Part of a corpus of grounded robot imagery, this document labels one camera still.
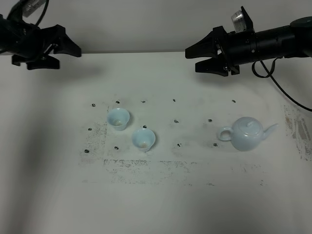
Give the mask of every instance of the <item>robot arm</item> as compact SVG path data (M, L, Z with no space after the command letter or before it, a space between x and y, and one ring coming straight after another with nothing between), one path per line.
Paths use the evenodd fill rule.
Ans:
M203 40L185 50L187 59L212 57L196 63L195 71L221 76L239 74L239 65L273 58L312 57L312 17L288 26L255 33L253 22L241 7L232 16L235 32L214 28Z
M23 21L22 16L29 16L43 3L46 5L36 24ZM20 66L25 62L28 70L59 69L59 60L49 55L52 51L54 54L81 57L81 49L66 35L64 27L38 27L48 3L49 0L20 0L12 8L7 19L0 15L0 53L14 54L13 65Z

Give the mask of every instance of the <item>white wall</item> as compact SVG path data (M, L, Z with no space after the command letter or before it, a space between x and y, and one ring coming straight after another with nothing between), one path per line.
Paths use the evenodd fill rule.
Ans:
M0 13L6 17L16 1L2 1ZM182 51L213 27L233 31L231 15L242 5L256 31L312 15L310 0L50 0L41 27L66 27L85 53Z

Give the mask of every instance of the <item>black cable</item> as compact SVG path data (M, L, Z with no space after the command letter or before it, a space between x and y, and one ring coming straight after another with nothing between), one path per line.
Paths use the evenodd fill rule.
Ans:
M12 47L21 45L29 37L29 35L31 35L33 33L33 31L35 29L37 29L38 25L41 23L43 17L45 16L45 13L47 12L48 6L49 6L49 0L46 0L45 5L44 5L44 9L43 9L38 21L35 24L36 27L33 27L24 37L21 38L21 40L19 42L15 43ZM5 49L0 50L0 54L8 52L9 50L11 50L11 47L8 46Z
M45 5L44 5L44 9L43 9L37 23L35 24L35 26L38 26L41 23L43 17L45 16L45 13L47 12L48 6L49 6L49 0L46 0Z
M303 109L305 109L305 110L307 110L307 111L312 112L312 109L310 109L310 108L308 108L308 107L306 107L306 106L300 104L299 102L297 102L296 100L294 100L291 96L289 96L289 95L282 89L282 87L277 83L277 81L274 79L274 77L272 76L272 73L274 72L274 69L275 69L275 61L276 61L277 59L280 59L280 58L274 59L270 71L267 69L267 67L266 67L266 65L263 63L263 61L260 61L261 64L262 64L262 66L263 66L263 68L264 68L264 70L268 73L268 75L265 76L265 77L259 75L259 74L255 71L254 65L255 65L256 62L254 62L253 65L252 65L253 74L254 74L255 76L257 76L257 77L260 77L260 78L268 78L268 77L271 77L271 79L272 79L273 82L277 85L277 87L280 89L280 91L282 91L282 93L283 93L286 97L288 97L293 103L295 103L296 105L300 106L301 108L303 108Z

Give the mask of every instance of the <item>teapot handle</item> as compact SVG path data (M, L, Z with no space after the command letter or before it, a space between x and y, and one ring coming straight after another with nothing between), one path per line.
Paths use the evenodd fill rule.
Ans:
M229 131L230 135L229 136L222 136L222 133L225 131ZM219 140L228 141L228 140L231 140L231 134L232 133L233 133L232 127L225 126L225 127L220 128L220 130L217 133L217 137L219 138Z

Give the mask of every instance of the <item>white porcelain cup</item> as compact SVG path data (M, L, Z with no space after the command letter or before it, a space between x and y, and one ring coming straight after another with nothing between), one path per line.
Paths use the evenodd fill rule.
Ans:
M112 109L107 115L107 122L117 131L124 130L129 120L129 112L122 108Z
M138 129L132 134L132 143L142 152L149 151L155 141L154 132L147 128Z

